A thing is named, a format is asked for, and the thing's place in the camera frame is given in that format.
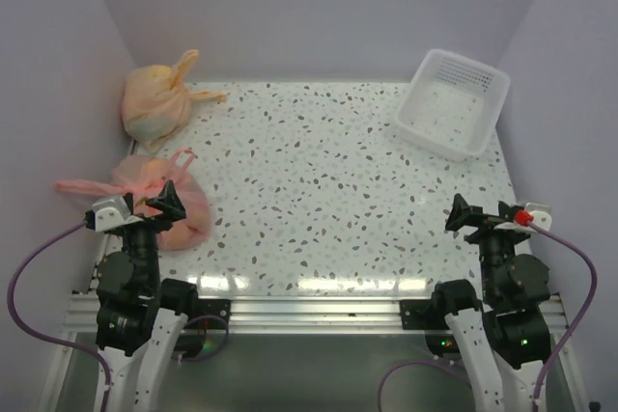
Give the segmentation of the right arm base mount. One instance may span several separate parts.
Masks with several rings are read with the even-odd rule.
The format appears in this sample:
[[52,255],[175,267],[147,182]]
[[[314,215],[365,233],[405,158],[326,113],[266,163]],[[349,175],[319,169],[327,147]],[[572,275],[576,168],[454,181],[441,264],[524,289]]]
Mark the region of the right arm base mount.
[[454,335],[448,328],[442,308],[443,297],[434,289],[428,298],[399,301],[400,321],[407,331],[421,331],[428,350],[438,358],[461,358]]

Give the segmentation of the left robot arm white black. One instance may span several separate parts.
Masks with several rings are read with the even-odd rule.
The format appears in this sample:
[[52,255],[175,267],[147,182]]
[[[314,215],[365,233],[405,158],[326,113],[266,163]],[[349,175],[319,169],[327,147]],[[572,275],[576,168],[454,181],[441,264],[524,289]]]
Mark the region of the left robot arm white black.
[[174,182],[146,204],[155,216],[135,213],[131,194],[102,199],[86,214],[89,229],[122,241],[97,271],[95,406],[102,411],[155,410],[178,337],[201,314],[194,285],[160,277],[157,236],[186,216]]

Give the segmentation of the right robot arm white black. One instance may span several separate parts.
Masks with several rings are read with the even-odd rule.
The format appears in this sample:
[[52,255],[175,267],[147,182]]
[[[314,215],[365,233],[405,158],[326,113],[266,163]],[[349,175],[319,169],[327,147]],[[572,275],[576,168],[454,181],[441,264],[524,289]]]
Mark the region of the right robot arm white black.
[[540,373],[551,354],[548,324],[540,306],[550,298],[548,267],[516,251],[535,227],[549,231],[547,206],[499,203],[496,214],[456,194],[445,224],[448,232],[473,232],[465,242],[479,252],[481,288],[468,280],[435,286],[430,315],[449,328],[468,375],[478,411],[545,411]]

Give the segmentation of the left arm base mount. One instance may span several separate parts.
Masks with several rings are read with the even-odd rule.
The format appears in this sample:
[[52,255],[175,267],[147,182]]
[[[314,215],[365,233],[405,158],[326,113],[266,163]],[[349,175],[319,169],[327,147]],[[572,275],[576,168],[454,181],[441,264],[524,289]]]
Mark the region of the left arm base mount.
[[[187,316],[182,330],[196,330],[194,336],[185,336],[185,341],[176,342],[173,353],[179,361],[202,362],[217,356],[230,338],[229,318],[231,301],[215,298],[211,302],[201,300],[195,284],[166,278],[161,283],[160,308],[171,310],[176,316]],[[223,330],[223,339],[217,345],[208,340],[209,330]]]

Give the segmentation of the orange plastic bag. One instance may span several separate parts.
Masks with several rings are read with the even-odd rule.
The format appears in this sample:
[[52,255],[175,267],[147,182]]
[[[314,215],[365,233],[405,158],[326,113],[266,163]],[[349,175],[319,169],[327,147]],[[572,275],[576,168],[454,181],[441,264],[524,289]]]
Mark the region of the orange plastic bag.
[[151,153],[189,122],[195,101],[224,101],[224,93],[191,91],[184,79],[200,58],[190,49],[171,66],[150,65],[135,69],[126,76],[121,105],[127,135]]

